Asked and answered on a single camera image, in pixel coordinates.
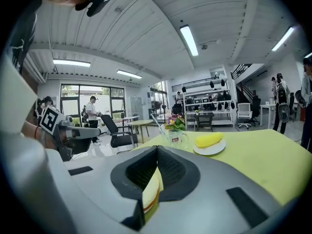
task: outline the yellow mango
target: yellow mango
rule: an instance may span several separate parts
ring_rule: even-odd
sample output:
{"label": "yellow mango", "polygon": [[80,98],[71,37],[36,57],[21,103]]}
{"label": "yellow mango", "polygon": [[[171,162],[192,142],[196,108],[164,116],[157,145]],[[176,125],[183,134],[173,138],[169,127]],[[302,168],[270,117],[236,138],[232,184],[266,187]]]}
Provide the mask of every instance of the yellow mango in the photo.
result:
{"label": "yellow mango", "polygon": [[199,136],[195,140],[195,145],[198,148],[206,148],[217,144],[220,140],[222,140],[223,134],[222,133],[213,133],[209,135]]}

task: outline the fluorescent light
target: fluorescent light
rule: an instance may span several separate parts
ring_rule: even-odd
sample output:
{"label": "fluorescent light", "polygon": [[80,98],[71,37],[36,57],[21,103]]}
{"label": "fluorescent light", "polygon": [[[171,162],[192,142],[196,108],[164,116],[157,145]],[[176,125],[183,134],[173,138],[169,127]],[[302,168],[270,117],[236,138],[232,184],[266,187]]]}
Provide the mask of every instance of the fluorescent light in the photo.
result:
{"label": "fluorescent light", "polygon": [[121,75],[125,75],[125,76],[131,76],[131,77],[134,77],[134,78],[137,78],[137,79],[141,79],[142,78],[142,76],[137,76],[135,74],[132,74],[132,73],[129,73],[129,72],[126,72],[126,71],[122,71],[122,70],[118,70],[117,73],[121,74]]}
{"label": "fluorescent light", "polygon": [[64,60],[64,59],[53,59],[54,64],[63,64],[63,65],[75,65],[81,67],[90,67],[91,63],[85,61],[77,61],[77,60]]}
{"label": "fluorescent light", "polygon": [[312,52],[309,53],[305,58],[308,58],[308,57],[310,57],[310,56],[312,56]]}
{"label": "fluorescent light", "polygon": [[282,39],[277,43],[277,45],[274,46],[272,51],[276,51],[287,40],[287,38],[292,34],[293,31],[294,28],[290,27],[285,33],[285,35],[282,37]]}
{"label": "fluorescent light", "polygon": [[180,28],[180,31],[182,35],[184,36],[184,39],[189,46],[189,49],[194,57],[198,56],[198,50],[194,41],[194,37],[192,35],[192,32],[190,30],[190,27],[188,25],[185,25]]}

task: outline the white office chair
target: white office chair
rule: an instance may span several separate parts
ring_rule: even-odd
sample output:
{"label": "white office chair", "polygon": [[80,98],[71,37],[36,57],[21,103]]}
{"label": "white office chair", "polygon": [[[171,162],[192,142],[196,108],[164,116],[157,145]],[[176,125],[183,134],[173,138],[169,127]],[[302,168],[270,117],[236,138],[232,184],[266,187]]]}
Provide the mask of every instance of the white office chair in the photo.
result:
{"label": "white office chair", "polygon": [[[237,118],[239,119],[251,119],[252,118],[252,111],[251,111],[251,106],[250,103],[240,103],[238,104],[238,114]],[[240,128],[241,126],[246,126],[247,129],[251,126],[249,123],[239,123],[238,127]]]}

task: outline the purple flower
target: purple flower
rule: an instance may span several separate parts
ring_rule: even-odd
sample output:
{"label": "purple flower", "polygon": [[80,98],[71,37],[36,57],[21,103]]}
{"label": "purple flower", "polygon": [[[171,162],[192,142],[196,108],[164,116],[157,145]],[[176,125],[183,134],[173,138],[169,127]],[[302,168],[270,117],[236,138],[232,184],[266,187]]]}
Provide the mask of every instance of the purple flower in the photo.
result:
{"label": "purple flower", "polygon": [[169,118],[167,119],[167,124],[168,124],[168,125],[173,125],[175,122],[176,122],[176,118],[169,117]]}

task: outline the flower bouquet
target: flower bouquet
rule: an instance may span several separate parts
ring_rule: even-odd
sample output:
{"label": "flower bouquet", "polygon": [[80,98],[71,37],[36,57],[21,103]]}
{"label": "flower bouquet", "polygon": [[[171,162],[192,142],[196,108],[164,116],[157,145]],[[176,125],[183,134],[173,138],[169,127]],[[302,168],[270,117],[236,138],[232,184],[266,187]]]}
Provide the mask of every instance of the flower bouquet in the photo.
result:
{"label": "flower bouquet", "polygon": [[179,129],[185,131],[185,121],[181,115],[171,115],[164,124],[165,129]]}

